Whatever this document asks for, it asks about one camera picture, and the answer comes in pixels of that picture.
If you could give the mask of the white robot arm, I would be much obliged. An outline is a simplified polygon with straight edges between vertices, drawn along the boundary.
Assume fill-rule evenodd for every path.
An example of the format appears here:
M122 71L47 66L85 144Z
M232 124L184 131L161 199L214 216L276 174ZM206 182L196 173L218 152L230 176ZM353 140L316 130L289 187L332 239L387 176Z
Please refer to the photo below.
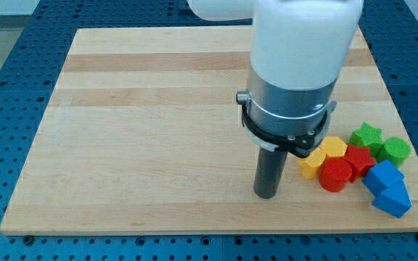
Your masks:
M340 74L361 16L362 0L189 0L209 21L253 21L250 64L271 85L326 86Z

